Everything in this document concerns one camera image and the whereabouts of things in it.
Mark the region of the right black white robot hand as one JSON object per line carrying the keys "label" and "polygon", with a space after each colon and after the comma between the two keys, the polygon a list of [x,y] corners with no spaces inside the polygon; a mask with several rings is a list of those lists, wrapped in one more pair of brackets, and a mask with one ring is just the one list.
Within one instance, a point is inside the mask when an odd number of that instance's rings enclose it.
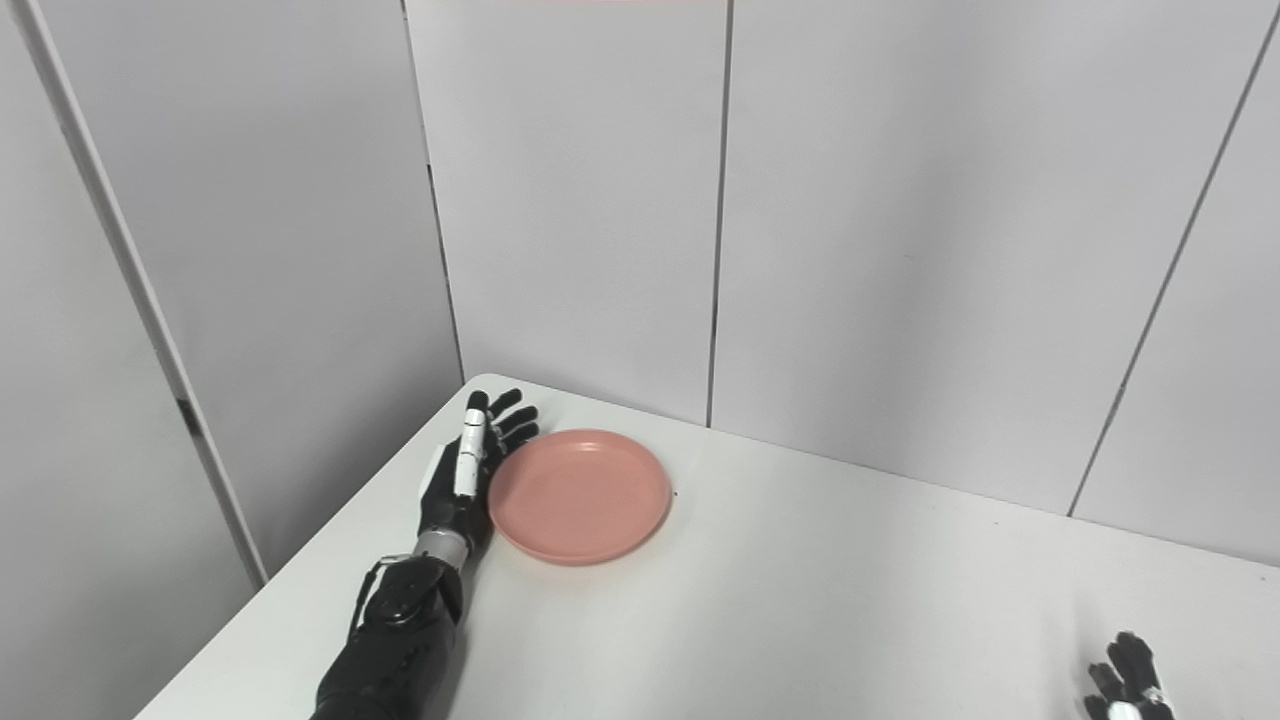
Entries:
{"label": "right black white robot hand", "polygon": [[1175,719],[1158,679],[1155,653],[1133,632],[1119,632],[1106,648],[1107,661],[1087,669],[1096,693],[1083,698],[1088,719]]}

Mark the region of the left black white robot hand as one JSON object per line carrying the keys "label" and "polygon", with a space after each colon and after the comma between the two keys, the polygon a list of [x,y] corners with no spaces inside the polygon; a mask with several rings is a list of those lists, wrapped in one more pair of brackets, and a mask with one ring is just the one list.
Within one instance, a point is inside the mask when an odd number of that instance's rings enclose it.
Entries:
{"label": "left black white robot hand", "polygon": [[436,448],[420,498],[413,555],[462,571],[493,533],[492,480],[504,461],[540,433],[539,410],[520,388],[495,397],[474,391],[458,436]]}

